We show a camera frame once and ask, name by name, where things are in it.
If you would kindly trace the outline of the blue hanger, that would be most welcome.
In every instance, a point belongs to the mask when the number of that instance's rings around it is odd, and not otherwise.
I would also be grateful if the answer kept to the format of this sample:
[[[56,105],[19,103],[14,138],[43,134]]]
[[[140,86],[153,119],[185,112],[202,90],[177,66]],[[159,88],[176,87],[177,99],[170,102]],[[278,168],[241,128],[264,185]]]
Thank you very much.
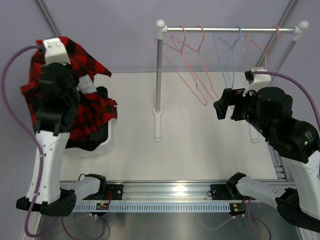
[[[219,64],[219,70],[222,74],[226,89],[228,88],[233,89],[235,86],[236,60],[234,56],[234,50],[238,41],[240,40],[240,37],[242,36],[241,26],[237,25],[236,28],[238,29],[238,35],[233,42],[229,42],[228,40],[219,36],[217,33],[214,33],[212,35],[214,49],[215,49],[217,61]],[[224,50],[228,49],[228,55],[224,57],[223,61],[221,60],[221,55],[220,55],[221,50],[219,48],[219,42],[222,42],[225,44],[225,47],[223,47]],[[226,72],[229,72],[230,70],[232,70],[232,75],[231,75],[231,80],[228,80]]]

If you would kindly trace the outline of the red black checked shirt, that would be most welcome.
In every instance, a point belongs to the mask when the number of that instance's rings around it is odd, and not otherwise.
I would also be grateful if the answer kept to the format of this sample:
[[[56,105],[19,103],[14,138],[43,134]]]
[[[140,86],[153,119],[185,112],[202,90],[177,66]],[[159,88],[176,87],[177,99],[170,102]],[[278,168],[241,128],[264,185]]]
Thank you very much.
[[[95,75],[112,76],[112,73],[99,61],[93,58],[81,45],[66,36],[59,36],[64,44],[72,69],[80,77],[89,77],[94,82]],[[20,87],[24,96],[32,124],[36,124],[36,109],[40,100],[39,80],[42,76],[41,66],[45,64],[45,57],[37,50],[31,58],[28,84]],[[97,132],[109,120],[116,119],[117,103],[115,100],[104,97],[105,89],[97,88],[96,92],[81,93],[77,118],[73,121],[70,139],[81,143],[88,139],[90,134]]]

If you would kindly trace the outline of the plain black shirt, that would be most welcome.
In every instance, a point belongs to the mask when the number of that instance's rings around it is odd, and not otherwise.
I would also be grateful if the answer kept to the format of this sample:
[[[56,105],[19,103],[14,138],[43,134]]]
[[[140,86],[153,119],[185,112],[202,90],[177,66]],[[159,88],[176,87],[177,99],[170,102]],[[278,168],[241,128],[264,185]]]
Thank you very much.
[[[117,117],[117,103],[108,97],[105,87],[100,86],[94,93],[83,94],[68,141],[84,142],[90,134]]]

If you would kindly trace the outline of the dark pinstripe shirt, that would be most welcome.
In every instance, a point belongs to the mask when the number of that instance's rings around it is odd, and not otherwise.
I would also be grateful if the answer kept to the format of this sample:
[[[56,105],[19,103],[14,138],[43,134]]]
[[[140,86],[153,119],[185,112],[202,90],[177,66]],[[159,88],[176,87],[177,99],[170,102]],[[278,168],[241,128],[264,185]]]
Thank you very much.
[[[96,132],[90,134],[89,140],[91,142],[103,143],[108,139],[108,136],[109,136],[109,126],[106,124],[100,127]]]

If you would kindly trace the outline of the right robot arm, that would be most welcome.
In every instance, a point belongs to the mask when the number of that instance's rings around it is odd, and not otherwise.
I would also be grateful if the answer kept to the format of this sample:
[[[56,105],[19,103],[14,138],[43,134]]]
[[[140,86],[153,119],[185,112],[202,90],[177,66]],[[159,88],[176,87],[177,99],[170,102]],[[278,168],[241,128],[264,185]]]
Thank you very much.
[[[238,172],[226,181],[229,197],[251,197],[277,210],[289,224],[320,231],[320,137],[308,122],[292,117],[293,98],[278,87],[253,95],[226,88],[213,104],[219,120],[233,106],[231,120],[248,122],[283,157],[295,188],[271,186]]]

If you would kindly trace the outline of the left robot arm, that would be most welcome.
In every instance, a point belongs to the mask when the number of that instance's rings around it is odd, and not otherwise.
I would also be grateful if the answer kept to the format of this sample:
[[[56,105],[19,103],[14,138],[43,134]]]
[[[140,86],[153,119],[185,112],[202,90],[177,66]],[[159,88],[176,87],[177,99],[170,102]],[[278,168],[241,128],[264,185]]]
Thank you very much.
[[[16,208],[50,217],[70,215],[77,201],[89,196],[98,200],[108,194],[106,178],[87,174],[82,180],[60,186],[63,156],[79,108],[79,78],[68,63],[41,68],[40,100],[35,112],[36,159],[29,190]]]

